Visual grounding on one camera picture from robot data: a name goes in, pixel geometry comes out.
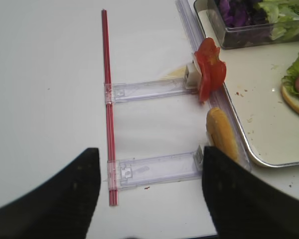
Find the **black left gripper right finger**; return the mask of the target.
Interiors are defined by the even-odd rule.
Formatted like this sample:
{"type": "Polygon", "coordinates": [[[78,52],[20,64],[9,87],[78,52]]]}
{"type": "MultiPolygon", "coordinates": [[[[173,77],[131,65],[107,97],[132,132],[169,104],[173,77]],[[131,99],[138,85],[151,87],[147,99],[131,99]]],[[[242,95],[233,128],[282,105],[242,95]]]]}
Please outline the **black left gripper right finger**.
{"type": "Polygon", "coordinates": [[[299,200],[214,146],[203,150],[202,191],[220,239],[299,239],[299,200]]]}

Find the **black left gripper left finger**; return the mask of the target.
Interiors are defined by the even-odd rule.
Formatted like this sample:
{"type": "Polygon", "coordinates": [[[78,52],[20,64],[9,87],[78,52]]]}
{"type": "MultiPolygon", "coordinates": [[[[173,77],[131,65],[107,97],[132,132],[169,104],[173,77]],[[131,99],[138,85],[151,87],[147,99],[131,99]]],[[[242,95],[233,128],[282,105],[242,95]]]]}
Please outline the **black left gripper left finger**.
{"type": "Polygon", "coordinates": [[[98,148],[87,148],[48,181],[0,208],[0,239],[84,239],[98,202],[98,148]]]}

